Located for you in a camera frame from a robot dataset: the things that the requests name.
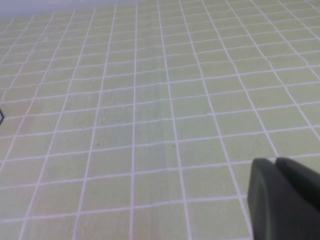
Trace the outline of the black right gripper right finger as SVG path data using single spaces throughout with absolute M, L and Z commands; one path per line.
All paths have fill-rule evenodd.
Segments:
M 279 157 L 280 173 L 275 183 L 275 212 L 279 216 L 318 216 L 320 214 L 320 175 L 290 158 Z

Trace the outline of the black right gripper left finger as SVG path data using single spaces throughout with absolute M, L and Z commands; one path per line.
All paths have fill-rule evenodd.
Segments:
M 277 215 L 276 161 L 256 158 L 251 164 L 247 203 L 255 240 L 318 240 L 320 215 Z

